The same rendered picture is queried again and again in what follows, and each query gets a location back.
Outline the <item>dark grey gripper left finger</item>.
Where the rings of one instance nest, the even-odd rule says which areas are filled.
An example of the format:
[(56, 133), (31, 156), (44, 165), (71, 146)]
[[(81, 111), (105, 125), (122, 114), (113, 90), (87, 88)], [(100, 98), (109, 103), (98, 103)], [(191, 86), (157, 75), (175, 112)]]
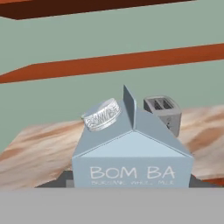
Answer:
[(40, 187), (48, 188), (73, 188), (74, 176), (72, 171), (63, 171), (56, 180), (44, 183)]

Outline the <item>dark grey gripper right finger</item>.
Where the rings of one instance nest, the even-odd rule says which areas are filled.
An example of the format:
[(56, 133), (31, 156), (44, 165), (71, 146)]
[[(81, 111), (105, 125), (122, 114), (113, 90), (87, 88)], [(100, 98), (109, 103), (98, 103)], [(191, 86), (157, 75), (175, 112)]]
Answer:
[(221, 188), (220, 185), (215, 185), (215, 184), (211, 184), (211, 183), (208, 183), (208, 182), (204, 182), (200, 179), (197, 179), (195, 176), (191, 176), (190, 178), (190, 183), (189, 183), (189, 187), (190, 188)]

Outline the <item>pale blue milk carton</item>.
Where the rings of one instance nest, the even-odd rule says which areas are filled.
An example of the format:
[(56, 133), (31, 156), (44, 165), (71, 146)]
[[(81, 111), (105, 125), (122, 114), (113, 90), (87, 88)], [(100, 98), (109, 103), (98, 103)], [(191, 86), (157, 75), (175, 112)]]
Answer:
[(83, 121), (72, 157), (76, 188), (190, 185), (192, 154), (127, 88), (121, 101), (92, 108)]

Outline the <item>silver toaster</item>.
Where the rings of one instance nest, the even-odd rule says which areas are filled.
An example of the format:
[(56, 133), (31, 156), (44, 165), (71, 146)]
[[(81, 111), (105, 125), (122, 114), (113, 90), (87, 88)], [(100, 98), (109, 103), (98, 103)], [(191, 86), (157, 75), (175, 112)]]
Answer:
[(179, 136), (182, 111), (171, 97), (166, 95), (145, 97), (143, 108), (158, 116), (175, 137)]

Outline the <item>red-brown wooden shelf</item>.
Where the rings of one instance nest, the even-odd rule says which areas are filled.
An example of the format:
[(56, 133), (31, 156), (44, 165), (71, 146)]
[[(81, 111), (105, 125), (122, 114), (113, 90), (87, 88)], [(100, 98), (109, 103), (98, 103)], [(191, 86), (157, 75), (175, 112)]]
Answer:
[(32, 64), (0, 75), (0, 84), (212, 60), (224, 60), (224, 43)]
[(0, 0), (0, 17), (21, 20), (192, 1), (195, 0)]

